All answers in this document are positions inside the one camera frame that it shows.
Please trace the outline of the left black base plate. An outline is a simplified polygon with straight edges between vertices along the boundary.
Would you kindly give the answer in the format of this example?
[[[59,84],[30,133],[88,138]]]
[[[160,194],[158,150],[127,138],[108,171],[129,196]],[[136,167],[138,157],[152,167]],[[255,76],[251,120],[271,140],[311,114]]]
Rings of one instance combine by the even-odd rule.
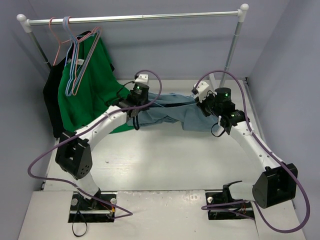
[[[87,199],[73,192],[70,201],[68,223],[113,223],[115,210],[108,204]]]

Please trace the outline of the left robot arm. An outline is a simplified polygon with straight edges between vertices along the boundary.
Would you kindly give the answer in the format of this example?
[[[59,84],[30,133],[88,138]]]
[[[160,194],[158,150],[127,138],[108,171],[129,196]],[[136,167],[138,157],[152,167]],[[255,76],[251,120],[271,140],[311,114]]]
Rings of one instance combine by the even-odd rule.
[[[68,142],[57,148],[55,162],[72,176],[72,183],[83,196],[81,202],[87,209],[96,209],[100,204],[101,195],[101,190],[91,174],[93,149],[113,130],[131,119],[136,119],[140,111],[148,109],[141,106],[149,103],[149,89],[147,84],[135,82],[126,98],[116,100],[91,123],[75,132],[62,133],[60,143]]]

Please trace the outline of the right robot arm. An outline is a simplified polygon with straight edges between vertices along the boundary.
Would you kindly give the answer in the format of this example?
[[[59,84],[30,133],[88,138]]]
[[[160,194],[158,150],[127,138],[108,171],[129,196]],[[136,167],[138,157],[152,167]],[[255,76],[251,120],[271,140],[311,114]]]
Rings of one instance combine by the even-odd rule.
[[[206,117],[217,117],[217,125],[242,147],[260,173],[256,182],[248,186],[252,192],[251,199],[263,209],[294,199],[296,182],[272,158],[270,150],[258,143],[261,138],[253,135],[252,124],[246,122],[245,113],[232,102],[231,89],[221,87],[211,91],[209,85],[202,83],[192,92],[202,113]]]

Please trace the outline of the green t-shirt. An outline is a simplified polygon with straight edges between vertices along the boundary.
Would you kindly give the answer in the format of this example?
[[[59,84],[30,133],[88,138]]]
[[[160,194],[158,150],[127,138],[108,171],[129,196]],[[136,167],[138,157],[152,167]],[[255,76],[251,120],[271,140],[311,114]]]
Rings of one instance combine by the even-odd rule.
[[[65,130],[74,132],[103,114],[118,97],[126,98],[130,91],[117,82],[112,60],[102,39],[94,49],[76,95],[66,95],[71,63],[62,72],[58,88],[58,105]]]

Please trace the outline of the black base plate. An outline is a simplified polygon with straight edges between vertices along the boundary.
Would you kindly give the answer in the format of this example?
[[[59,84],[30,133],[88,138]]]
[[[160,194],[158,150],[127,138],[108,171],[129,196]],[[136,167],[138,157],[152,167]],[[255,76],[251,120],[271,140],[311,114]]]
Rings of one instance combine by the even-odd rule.
[[[113,223],[115,210],[108,204],[87,199],[73,192],[70,201],[68,223]]]
[[[233,181],[223,185],[221,190],[205,192],[206,203],[201,209],[206,211],[210,221],[255,220],[254,210],[249,201],[232,198],[230,186],[241,182]]]

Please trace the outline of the silver clothes rack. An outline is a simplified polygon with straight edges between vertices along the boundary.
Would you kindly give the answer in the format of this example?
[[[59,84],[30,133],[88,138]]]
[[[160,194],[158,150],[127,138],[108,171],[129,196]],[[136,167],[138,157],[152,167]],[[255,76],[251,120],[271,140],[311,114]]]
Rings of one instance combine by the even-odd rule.
[[[162,19],[183,19],[183,18],[205,18],[205,17],[237,17],[237,25],[230,44],[228,56],[224,66],[223,74],[220,81],[222,87],[226,81],[226,72],[229,71],[232,58],[236,49],[242,25],[246,19],[249,5],[243,3],[238,10],[220,11],[220,12],[196,12],[196,13],[169,13],[169,14],[140,14],[140,15],[120,15],[120,16],[98,16],[98,17],[72,17],[69,22],[71,24],[91,24],[91,23],[112,23],[112,22],[130,22],[130,21],[146,21],[146,20],[162,20]],[[16,20],[20,23],[25,33],[29,35],[34,42],[36,48],[41,54],[44,63],[50,68],[51,64],[41,45],[35,37],[33,26],[48,26],[49,19],[28,19],[24,14],[18,14]]]

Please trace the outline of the light blue wire hanger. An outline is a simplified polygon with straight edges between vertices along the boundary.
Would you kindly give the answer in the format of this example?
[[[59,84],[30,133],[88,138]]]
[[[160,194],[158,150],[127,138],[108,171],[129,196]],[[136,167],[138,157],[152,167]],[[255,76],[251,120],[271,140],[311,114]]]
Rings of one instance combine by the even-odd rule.
[[[154,102],[155,106],[163,108],[181,107],[185,105],[194,105],[196,102],[190,95],[177,93],[161,94]]]

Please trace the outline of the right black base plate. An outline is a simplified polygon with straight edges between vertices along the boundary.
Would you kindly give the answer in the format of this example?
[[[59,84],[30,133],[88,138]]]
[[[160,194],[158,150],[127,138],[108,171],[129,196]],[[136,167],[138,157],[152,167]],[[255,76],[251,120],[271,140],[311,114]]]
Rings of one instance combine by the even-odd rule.
[[[223,185],[221,190],[205,192],[206,203],[201,209],[206,211],[210,221],[255,220],[254,210],[249,201],[232,198],[230,186],[241,182],[233,181]]]

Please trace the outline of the blue-grey t-shirt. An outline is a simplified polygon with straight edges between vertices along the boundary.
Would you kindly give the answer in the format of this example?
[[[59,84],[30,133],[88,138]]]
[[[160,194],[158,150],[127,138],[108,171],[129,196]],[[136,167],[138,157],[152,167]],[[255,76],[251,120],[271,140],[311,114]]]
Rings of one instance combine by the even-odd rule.
[[[195,104],[177,107],[160,107],[154,105],[149,110],[138,114],[139,126],[151,126],[162,123],[181,123],[184,131],[216,132],[219,130],[217,117],[210,115],[205,117]]]

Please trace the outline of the black t-shirt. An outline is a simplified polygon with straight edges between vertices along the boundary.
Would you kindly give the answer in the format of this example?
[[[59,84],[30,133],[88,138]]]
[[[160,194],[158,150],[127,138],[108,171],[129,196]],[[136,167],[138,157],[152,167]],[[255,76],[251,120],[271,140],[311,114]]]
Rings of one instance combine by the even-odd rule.
[[[52,67],[46,84],[43,88],[43,97],[44,102],[47,107],[47,111],[49,114],[51,126],[53,129],[53,135],[55,138],[60,137],[62,132],[66,131],[61,117],[60,107],[58,103],[58,90],[61,82],[61,78],[63,75],[64,67],[67,63],[70,63],[72,58],[72,53],[69,52],[67,56],[65,56],[62,61]],[[114,71],[114,67],[111,61],[111,69]]]

